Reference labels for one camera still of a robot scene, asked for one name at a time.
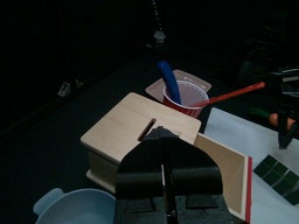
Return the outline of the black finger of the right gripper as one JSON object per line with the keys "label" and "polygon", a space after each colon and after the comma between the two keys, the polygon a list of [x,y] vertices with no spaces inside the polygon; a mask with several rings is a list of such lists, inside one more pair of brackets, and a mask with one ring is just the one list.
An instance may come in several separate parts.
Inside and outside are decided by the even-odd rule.
{"label": "black finger of the right gripper", "polygon": [[297,134],[299,133],[299,122],[294,122],[291,125],[290,130],[287,131],[287,144],[293,142],[293,139],[295,138]]}
{"label": "black finger of the right gripper", "polygon": [[286,111],[279,111],[278,112],[278,143],[279,143],[281,150],[285,150],[287,147],[286,134],[287,134],[287,113]]}

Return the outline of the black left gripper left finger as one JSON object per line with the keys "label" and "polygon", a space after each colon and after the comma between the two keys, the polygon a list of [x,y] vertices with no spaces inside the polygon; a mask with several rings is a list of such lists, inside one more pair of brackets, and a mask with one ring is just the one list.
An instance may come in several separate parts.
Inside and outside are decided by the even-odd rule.
{"label": "black left gripper left finger", "polygon": [[171,134],[162,126],[153,129],[122,159],[117,171],[115,224],[167,224],[163,138]]}

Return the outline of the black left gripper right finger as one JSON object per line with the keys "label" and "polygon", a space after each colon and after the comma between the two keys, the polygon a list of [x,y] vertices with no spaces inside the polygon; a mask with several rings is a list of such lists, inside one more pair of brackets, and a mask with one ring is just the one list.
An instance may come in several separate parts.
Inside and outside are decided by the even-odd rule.
{"label": "black left gripper right finger", "polygon": [[221,168],[211,156],[159,128],[163,187],[170,224],[234,224]]}

